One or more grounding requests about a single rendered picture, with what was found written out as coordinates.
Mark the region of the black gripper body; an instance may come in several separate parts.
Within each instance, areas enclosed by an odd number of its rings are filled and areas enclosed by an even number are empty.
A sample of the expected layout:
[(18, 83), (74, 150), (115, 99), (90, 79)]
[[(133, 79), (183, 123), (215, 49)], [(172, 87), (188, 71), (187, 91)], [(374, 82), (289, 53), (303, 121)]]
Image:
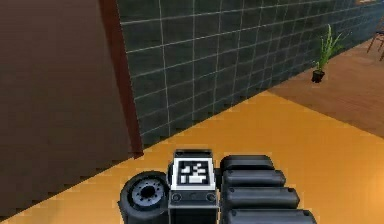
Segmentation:
[(168, 224), (169, 187), (166, 174), (144, 171), (129, 179), (120, 192), (124, 224)]

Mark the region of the green house plant black pot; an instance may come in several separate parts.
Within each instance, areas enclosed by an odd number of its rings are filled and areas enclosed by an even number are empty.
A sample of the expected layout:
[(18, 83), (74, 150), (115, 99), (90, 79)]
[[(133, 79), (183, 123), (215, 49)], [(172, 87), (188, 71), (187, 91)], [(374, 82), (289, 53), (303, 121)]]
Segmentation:
[(346, 38), (346, 35), (339, 33), (334, 35), (332, 26), (327, 25), (326, 35), (320, 39), (320, 54), (315, 62), (315, 69), (312, 72), (311, 81), (320, 83), (325, 76), (325, 66), (329, 62), (331, 56), (338, 50), (342, 49), (341, 42)]

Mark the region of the brown wooden door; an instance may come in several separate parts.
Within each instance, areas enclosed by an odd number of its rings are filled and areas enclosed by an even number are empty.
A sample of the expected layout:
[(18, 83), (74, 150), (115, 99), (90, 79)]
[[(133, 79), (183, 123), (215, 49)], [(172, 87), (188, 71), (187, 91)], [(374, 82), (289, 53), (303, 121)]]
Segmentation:
[(117, 0), (0, 0), (0, 221), (141, 152)]

